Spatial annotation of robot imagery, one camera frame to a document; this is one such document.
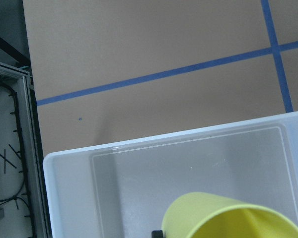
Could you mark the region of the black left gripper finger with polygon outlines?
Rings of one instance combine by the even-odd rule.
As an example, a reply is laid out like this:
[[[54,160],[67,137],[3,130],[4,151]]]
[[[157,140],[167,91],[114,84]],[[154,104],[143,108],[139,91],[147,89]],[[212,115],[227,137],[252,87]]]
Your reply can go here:
[[[162,230],[154,230],[151,233],[151,238],[164,238]]]

